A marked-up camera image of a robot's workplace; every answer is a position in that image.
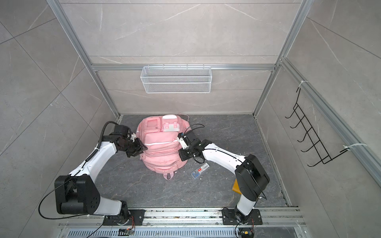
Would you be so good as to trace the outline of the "pink student backpack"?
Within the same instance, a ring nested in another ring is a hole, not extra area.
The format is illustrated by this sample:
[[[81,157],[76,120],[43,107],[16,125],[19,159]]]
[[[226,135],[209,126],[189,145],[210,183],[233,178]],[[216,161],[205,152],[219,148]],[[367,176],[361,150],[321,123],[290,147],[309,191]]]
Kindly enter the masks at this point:
[[[145,166],[164,179],[171,180],[174,173],[185,166],[179,150],[182,145],[178,135],[190,128],[187,120],[178,115],[152,116],[143,119],[138,125],[136,135],[147,147],[140,159]]]

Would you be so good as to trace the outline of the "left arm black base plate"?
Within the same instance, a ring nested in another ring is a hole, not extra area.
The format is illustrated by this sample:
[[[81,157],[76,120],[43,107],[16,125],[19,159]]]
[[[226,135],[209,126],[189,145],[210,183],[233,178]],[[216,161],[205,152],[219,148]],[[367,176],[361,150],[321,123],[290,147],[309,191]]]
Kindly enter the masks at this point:
[[[145,210],[133,209],[129,210],[127,215],[120,214],[116,216],[106,216],[104,226],[141,226],[143,224]]]

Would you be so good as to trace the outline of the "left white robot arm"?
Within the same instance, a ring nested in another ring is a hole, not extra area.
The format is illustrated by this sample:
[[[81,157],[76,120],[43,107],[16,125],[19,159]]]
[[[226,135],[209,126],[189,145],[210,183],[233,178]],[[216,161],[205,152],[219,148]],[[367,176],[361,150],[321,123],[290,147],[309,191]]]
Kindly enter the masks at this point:
[[[100,195],[95,181],[117,152],[125,152],[127,157],[135,157],[147,150],[143,142],[124,125],[113,123],[114,130],[105,134],[106,122],[97,145],[91,154],[73,171],[55,180],[56,209],[59,214],[102,215],[118,219],[129,219],[127,203],[104,198]]]

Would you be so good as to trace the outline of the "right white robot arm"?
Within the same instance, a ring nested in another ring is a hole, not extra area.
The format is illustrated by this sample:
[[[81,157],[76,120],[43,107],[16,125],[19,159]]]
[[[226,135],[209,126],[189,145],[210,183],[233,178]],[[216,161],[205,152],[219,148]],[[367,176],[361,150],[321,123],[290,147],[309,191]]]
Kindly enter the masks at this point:
[[[241,192],[235,207],[237,219],[243,221],[248,218],[258,199],[266,197],[264,190],[270,178],[256,156],[234,154],[207,139],[200,140],[193,131],[178,134],[178,141],[181,144],[179,156],[182,161],[198,157],[214,162],[235,175]]]

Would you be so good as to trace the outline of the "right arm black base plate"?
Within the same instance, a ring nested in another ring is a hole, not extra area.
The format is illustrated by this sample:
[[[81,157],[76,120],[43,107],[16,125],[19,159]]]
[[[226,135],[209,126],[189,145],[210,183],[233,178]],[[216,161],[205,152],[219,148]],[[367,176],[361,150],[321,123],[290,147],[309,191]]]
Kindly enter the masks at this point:
[[[224,225],[262,225],[262,216],[258,209],[253,209],[249,215],[242,214],[238,209],[223,208],[221,210]]]

